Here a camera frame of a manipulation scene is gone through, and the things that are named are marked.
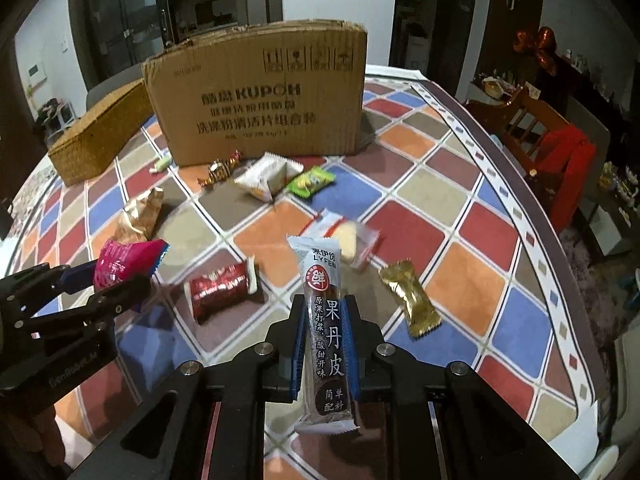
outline woven basket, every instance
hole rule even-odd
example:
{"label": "woven basket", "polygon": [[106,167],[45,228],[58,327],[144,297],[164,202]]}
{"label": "woven basket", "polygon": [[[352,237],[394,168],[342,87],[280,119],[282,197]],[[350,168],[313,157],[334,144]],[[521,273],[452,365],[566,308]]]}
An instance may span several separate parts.
{"label": "woven basket", "polygon": [[49,150],[66,186],[100,175],[153,114],[142,79],[106,95]]}

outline tablecloth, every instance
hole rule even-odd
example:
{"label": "tablecloth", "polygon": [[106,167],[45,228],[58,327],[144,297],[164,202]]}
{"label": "tablecloth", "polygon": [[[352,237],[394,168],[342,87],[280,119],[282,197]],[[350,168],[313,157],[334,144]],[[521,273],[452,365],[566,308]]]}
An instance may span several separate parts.
{"label": "tablecloth", "polygon": [[[300,290],[285,238],[323,208],[382,234],[368,267],[344,269],[342,282],[388,341],[434,364],[467,362],[547,441],[589,409],[603,386],[577,287],[544,213],[504,155],[430,82],[367,77],[362,117],[361,134],[372,142],[359,154],[298,159],[336,175],[308,201],[283,193],[265,204],[232,182],[202,190],[197,178],[206,168],[199,166],[151,175],[167,150],[155,118],[102,176],[71,188],[50,182],[12,270],[97,257],[123,204],[150,186],[164,189],[156,237],[171,245],[142,313],[117,319],[118,358],[56,404],[68,425],[98,442],[181,362],[223,362],[263,340]],[[175,285],[252,254],[261,297],[203,326],[194,322]],[[444,318],[418,340],[377,276],[404,258]],[[91,293],[63,294],[41,314],[84,304]],[[293,431],[300,404],[269,404],[265,477],[384,478],[382,406],[359,412],[359,433],[300,436]]]}

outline cardboard box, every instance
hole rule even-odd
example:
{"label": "cardboard box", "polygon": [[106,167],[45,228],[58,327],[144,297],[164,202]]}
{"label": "cardboard box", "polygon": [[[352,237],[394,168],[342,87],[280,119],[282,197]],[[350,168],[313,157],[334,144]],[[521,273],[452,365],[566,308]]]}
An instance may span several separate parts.
{"label": "cardboard box", "polygon": [[65,185],[102,174],[153,112],[142,79],[105,95],[49,149]]}
{"label": "cardboard box", "polygon": [[179,166],[353,153],[366,30],[334,20],[234,27],[196,36],[142,65]]}

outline pink candy wrapper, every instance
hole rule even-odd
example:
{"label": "pink candy wrapper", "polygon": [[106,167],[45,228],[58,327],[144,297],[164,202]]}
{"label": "pink candy wrapper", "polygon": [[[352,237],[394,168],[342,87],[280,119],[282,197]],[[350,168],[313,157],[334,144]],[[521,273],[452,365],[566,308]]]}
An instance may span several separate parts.
{"label": "pink candy wrapper", "polygon": [[168,248],[164,240],[121,244],[109,238],[95,264],[95,290],[123,282],[136,274],[151,277]]}

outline red bow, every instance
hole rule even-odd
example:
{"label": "red bow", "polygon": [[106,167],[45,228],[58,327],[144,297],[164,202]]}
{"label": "red bow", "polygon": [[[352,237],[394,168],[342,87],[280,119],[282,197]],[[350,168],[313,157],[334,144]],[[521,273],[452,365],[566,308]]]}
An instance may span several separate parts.
{"label": "red bow", "polygon": [[519,30],[513,49],[519,54],[533,54],[538,64],[551,75],[558,73],[558,66],[550,54],[556,51],[556,35],[549,27],[540,27],[537,40],[528,30]]}

